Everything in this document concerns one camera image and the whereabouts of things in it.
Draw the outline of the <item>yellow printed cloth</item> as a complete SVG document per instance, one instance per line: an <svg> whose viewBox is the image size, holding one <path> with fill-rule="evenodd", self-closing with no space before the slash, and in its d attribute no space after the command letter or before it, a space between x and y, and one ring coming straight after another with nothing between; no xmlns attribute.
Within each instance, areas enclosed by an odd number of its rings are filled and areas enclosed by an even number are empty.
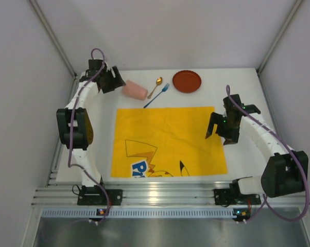
<svg viewBox="0 0 310 247"><path fill-rule="evenodd" d="M206 138L214 107L119 109L113 143L114 178L227 174L221 138Z"/></svg>

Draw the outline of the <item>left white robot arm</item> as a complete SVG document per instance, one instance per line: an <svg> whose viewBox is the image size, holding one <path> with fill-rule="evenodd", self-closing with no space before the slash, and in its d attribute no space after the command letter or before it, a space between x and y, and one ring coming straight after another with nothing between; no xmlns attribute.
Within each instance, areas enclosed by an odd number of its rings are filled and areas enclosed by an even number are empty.
<svg viewBox="0 0 310 247"><path fill-rule="evenodd" d="M100 92L110 93L125 85L117 66L108 67L102 59L91 59L75 95L56 112L59 139L68 149L67 166L79 168L82 186L86 188L98 186L102 180L90 151L94 130L88 107Z"/></svg>

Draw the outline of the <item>blue plastic fork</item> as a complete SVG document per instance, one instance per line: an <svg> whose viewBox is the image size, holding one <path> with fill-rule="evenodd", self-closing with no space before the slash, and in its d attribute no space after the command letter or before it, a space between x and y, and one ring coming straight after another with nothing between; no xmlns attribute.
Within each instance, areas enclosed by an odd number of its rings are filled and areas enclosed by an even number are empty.
<svg viewBox="0 0 310 247"><path fill-rule="evenodd" d="M170 87L170 84L167 83L162 90L152 99L150 100L146 105L143 106L143 108L147 108L155 99L157 99L162 93L166 92L168 90L168 88Z"/></svg>

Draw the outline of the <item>pink plastic cup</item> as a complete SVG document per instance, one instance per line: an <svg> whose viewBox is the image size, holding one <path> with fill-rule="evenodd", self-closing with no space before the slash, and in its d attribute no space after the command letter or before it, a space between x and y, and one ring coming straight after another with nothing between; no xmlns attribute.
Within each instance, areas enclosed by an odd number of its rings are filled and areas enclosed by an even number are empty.
<svg viewBox="0 0 310 247"><path fill-rule="evenodd" d="M130 98L145 100L148 95L148 90L131 80L127 80L126 85L123 86L122 93Z"/></svg>

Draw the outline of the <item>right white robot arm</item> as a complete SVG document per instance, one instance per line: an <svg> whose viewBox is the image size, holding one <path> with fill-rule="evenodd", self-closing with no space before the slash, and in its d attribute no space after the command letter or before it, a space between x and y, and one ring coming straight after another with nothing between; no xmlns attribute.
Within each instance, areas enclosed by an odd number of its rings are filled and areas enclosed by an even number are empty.
<svg viewBox="0 0 310 247"><path fill-rule="evenodd" d="M230 183L233 195L238 199L255 194L275 198L305 191L307 154L279 140L260 110L253 104L243 104L238 94L225 97L223 106L223 115L211 114L206 138L215 133L224 138L224 145L233 145L238 143L240 131L244 131L267 162L262 175L233 180Z"/></svg>

